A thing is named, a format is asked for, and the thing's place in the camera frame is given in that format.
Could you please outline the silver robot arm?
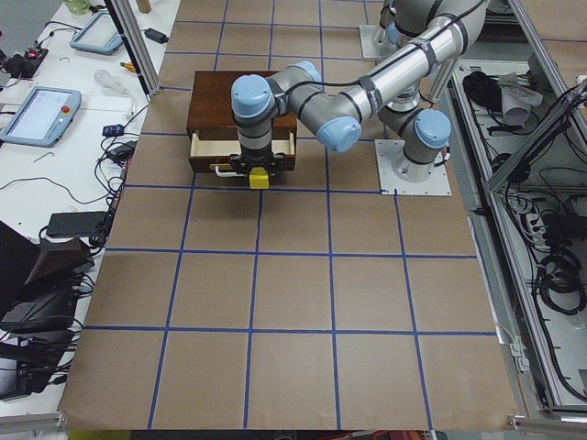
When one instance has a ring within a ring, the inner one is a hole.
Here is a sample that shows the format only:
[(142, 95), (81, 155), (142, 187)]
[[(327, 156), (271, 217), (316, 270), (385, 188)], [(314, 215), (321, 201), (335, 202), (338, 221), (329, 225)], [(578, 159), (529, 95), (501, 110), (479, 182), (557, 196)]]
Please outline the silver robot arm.
[(366, 74), (340, 84), (336, 94), (324, 92), (325, 83), (309, 61), (269, 77), (238, 77), (231, 87), (231, 108), (240, 152), (229, 159), (232, 169), (245, 176), (256, 169), (270, 176), (280, 172), (284, 155), (272, 150), (272, 122), (288, 113), (328, 149), (350, 149), (360, 138), (363, 120), (476, 41), (486, 9), (484, 1), (385, 2), (381, 21), (397, 29), (398, 49)]

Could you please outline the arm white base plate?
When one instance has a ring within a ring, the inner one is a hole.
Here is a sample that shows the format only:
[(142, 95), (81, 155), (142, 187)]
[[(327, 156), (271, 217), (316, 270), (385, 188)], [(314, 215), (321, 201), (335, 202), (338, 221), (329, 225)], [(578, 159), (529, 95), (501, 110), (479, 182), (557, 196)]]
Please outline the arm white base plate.
[(381, 60), (389, 53), (385, 29), (380, 25), (360, 25), (359, 34), (364, 60)]
[(446, 165), (441, 153), (425, 165), (415, 164), (404, 154), (404, 141), (377, 139), (375, 156), (383, 195), (452, 195)]

